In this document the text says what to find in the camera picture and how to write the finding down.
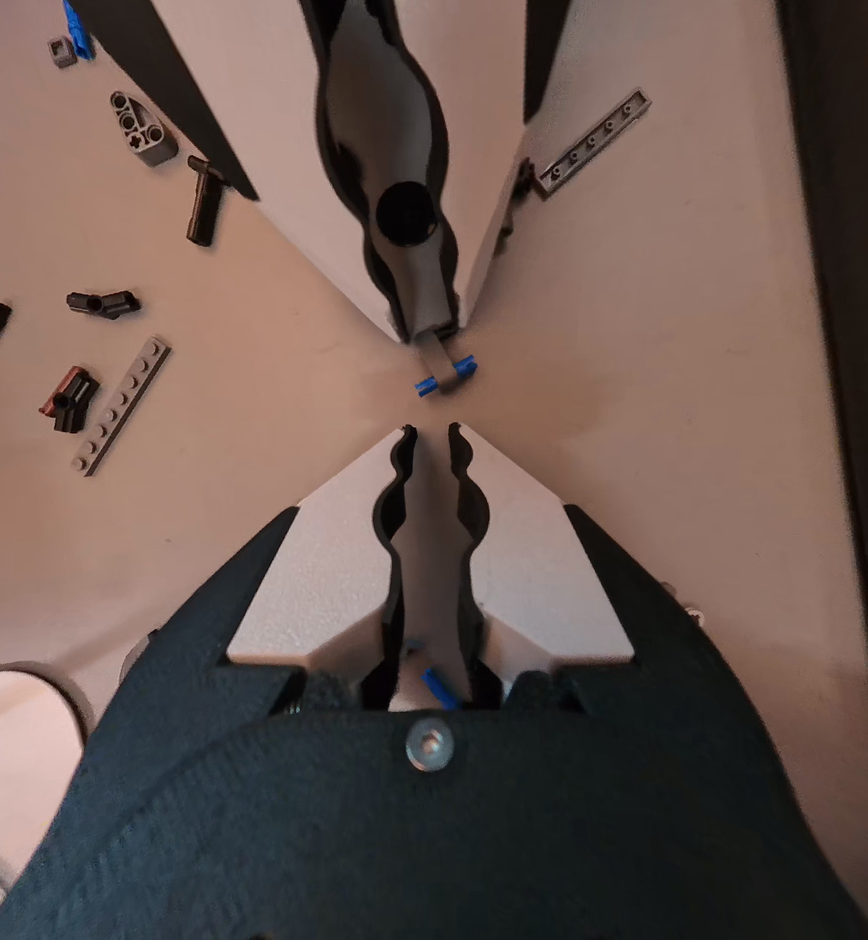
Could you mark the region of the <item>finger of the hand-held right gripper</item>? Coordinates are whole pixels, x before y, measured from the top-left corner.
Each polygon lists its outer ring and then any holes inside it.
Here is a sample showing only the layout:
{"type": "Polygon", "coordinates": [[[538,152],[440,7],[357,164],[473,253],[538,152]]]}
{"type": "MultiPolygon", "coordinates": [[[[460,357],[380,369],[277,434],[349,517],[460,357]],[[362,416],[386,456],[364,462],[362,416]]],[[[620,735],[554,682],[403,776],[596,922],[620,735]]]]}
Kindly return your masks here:
{"type": "Polygon", "coordinates": [[[523,155],[526,2],[372,2],[376,325],[465,325],[523,155]]]}
{"type": "Polygon", "coordinates": [[[317,138],[319,69],[297,1],[158,1],[263,216],[368,319],[398,341],[372,282],[362,225],[334,191],[317,138]]]}

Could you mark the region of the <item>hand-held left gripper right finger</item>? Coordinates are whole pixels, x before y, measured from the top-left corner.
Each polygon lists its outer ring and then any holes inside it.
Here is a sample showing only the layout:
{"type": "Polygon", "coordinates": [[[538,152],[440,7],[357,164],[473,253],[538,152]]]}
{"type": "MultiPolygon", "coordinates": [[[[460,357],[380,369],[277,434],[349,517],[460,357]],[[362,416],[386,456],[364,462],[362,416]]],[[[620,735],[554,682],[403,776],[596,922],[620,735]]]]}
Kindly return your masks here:
{"type": "Polygon", "coordinates": [[[557,495],[470,426],[449,427],[460,565],[459,650],[473,707],[524,673],[629,663],[634,650],[557,495]]]}

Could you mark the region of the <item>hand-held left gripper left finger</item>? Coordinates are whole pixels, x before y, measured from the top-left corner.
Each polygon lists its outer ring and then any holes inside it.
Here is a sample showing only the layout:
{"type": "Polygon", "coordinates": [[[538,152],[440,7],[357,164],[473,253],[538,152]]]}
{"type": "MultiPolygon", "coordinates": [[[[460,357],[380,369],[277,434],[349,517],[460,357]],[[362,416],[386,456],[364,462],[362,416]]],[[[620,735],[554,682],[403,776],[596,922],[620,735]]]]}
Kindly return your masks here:
{"type": "Polygon", "coordinates": [[[404,425],[294,508],[228,647],[236,664],[327,674],[365,709],[389,709],[404,643],[402,564],[417,429],[404,425]]]}

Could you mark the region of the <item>blue lego pin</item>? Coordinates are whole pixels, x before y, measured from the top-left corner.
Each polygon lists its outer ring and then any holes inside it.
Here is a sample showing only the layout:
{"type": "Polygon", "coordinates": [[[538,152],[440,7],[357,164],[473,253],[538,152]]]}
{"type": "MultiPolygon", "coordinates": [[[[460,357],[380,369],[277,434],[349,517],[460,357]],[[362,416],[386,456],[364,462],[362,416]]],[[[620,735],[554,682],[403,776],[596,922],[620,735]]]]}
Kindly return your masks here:
{"type": "Polygon", "coordinates": [[[445,393],[452,390],[462,382],[471,378],[478,369],[478,363],[474,355],[466,356],[463,359],[451,362],[452,374],[442,382],[431,375],[420,382],[415,383],[414,388],[420,398],[424,398],[435,392],[445,393]]]}
{"type": "Polygon", "coordinates": [[[435,667],[428,667],[422,672],[422,681],[443,710],[459,711],[463,708],[462,699],[435,667]]]}

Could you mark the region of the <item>blue lego piece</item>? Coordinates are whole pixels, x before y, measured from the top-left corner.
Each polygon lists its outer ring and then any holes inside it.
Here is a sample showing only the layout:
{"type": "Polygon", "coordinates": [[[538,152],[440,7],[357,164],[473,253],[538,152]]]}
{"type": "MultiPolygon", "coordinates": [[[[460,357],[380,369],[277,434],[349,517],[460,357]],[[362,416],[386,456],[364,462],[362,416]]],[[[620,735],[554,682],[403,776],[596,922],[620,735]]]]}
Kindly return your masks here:
{"type": "Polygon", "coordinates": [[[80,60],[93,61],[96,56],[96,47],[89,30],[69,1],[62,1],[62,4],[68,28],[68,36],[74,48],[75,55],[80,60]]]}

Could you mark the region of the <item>black lego axle pin connector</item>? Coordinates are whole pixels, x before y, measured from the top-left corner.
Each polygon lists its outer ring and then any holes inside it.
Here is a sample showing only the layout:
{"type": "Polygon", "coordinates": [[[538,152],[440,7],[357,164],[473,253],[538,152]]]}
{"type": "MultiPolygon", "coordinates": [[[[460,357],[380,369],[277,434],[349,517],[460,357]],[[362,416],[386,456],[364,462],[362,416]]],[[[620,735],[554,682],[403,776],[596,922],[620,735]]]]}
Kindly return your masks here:
{"type": "Polygon", "coordinates": [[[228,182],[208,161],[195,155],[187,159],[196,174],[193,207],[187,228],[187,239],[203,248],[212,246],[221,198],[228,182]]]}

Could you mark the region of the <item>grey long lego plate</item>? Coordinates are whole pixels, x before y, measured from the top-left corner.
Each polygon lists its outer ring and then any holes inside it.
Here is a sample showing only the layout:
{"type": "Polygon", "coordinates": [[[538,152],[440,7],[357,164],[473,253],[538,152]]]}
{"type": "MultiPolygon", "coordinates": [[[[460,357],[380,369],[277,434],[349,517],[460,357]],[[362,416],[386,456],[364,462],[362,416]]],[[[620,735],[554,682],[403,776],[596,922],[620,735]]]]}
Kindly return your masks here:
{"type": "Polygon", "coordinates": [[[92,476],[133,416],[146,390],[169,358],[171,347],[151,335],[141,347],[93,423],[82,431],[71,467],[79,476],[92,476]]]}
{"type": "Polygon", "coordinates": [[[588,163],[633,128],[647,114],[651,104],[651,98],[642,88],[635,88],[535,176],[536,194],[547,200],[559,192],[588,163]]]}

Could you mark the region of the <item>black angled lego connector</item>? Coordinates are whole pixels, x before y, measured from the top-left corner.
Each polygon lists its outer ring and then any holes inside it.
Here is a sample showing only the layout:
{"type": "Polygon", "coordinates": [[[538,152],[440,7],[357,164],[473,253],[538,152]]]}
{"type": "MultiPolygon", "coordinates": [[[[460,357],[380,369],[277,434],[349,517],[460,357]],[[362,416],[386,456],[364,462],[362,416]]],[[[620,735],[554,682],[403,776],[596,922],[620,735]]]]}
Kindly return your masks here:
{"type": "Polygon", "coordinates": [[[141,301],[130,290],[102,295],[70,292],[66,295],[65,302],[72,311],[111,322],[142,309],[141,301]]]}

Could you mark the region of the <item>black lego cross connector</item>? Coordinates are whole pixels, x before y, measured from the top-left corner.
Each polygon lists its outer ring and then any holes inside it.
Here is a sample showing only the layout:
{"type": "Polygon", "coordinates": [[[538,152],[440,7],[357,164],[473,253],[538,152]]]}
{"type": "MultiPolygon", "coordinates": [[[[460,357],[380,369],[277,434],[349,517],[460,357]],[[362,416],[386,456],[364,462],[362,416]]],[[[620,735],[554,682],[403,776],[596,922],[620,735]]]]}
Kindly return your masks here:
{"type": "Polygon", "coordinates": [[[75,379],[65,394],[55,398],[53,429],[62,433],[82,431],[89,405],[99,388],[100,383],[92,375],[90,380],[83,380],[80,377],[75,379]]]}

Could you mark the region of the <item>dark red lego piece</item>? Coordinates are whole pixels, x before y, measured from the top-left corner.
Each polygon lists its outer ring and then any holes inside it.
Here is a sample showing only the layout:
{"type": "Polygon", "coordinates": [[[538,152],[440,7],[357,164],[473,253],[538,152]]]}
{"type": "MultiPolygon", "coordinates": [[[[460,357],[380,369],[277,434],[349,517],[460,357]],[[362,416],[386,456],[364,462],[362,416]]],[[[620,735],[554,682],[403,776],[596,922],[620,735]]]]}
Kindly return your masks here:
{"type": "Polygon", "coordinates": [[[58,382],[55,389],[48,396],[45,403],[38,409],[39,414],[45,417],[55,417],[56,405],[55,398],[58,395],[63,395],[67,392],[68,388],[75,382],[75,379],[80,377],[83,380],[90,380],[91,375],[88,370],[84,369],[81,366],[73,366],[66,371],[63,378],[58,382]]]}

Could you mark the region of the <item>grey triangular liftarm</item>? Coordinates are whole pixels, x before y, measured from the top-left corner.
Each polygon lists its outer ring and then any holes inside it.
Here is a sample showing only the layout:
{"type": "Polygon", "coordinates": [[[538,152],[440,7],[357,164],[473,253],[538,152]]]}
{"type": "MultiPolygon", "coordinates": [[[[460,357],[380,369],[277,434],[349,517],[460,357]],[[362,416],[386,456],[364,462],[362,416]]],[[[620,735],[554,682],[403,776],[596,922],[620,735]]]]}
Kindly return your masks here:
{"type": "Polygon", "coordinates": [[[127,147],[142,163],[155,168],[178,155],[175,137],[143,104],[121,90],[110,101],[127,147]]]}

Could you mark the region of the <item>white tray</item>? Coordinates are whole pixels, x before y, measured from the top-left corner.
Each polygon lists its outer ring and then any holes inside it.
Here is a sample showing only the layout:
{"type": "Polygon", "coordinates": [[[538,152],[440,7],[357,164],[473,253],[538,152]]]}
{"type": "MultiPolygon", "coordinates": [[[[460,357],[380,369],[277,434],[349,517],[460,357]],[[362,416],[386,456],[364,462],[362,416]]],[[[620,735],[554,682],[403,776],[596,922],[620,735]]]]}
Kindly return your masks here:
{"type": "Polygon", "coordinates": [[[51,685],[0,672],[0,858],[21,868],[49,828],[79,763],[75,715],[51,685]]]}

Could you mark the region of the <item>dark side panel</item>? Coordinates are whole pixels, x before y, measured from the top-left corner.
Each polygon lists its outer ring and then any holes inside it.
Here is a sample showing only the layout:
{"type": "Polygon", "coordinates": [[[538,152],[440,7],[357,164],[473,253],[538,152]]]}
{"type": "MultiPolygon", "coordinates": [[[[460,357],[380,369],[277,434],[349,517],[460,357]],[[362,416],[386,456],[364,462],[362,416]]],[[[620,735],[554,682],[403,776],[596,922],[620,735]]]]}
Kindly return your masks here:
{"type": "Polygon", "coordinates": [[[868,630],[868,1],[776,6],[868,630]]]}

